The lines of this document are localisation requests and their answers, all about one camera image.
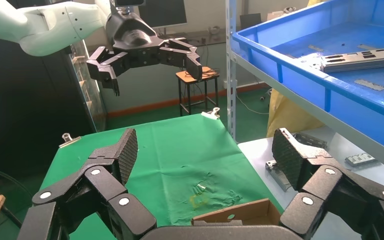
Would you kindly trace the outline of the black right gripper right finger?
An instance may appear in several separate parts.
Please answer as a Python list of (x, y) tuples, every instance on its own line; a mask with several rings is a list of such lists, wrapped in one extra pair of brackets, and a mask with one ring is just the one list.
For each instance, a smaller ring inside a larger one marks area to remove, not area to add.
[(274, 132), (272, 154), (296, 191), (282, 227), (309, 240), (332, 213), (363, 240), (384, 240), (384, 185), (349, 171), (325, 149), (298, 142), (286, 128)]

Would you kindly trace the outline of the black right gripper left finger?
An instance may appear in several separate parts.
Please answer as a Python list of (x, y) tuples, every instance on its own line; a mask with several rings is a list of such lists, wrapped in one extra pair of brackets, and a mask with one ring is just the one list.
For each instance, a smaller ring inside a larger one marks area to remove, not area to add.
[(157, 221), (126, 188), (137, 154), (133, 128), (115, 144), (95, 149), (78, 171), (33, 196), (18, 239), (68, 240), (93, 214), (116, 239), (141, 239), (156, 228)]

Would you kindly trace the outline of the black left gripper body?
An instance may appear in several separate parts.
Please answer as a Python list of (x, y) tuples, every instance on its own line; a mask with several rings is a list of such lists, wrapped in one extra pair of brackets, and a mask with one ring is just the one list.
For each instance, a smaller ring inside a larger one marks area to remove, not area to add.
[(137, 14), (111, 14), (105, 25), (112, 54), (106, 65), (122, 69), (167, 63), (167, 53), (161, 51), (165, 42)]

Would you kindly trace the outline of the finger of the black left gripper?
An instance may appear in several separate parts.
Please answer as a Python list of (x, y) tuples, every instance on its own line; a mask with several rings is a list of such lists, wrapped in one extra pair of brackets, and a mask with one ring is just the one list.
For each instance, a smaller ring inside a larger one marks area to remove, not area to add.
[(197, 48), (186, 38), (170, 38), (160, 45), (160, 63), (186, 69), (197, 81), (202, 80), (203, 66)]
[(117, 78), (130, 68), (127, 52), (117, 53), (100, 46), (88, 58), (86, 64), (92, 79), (101, 82), (104, 89), (113, 90), (115, 96), (120, 96)]

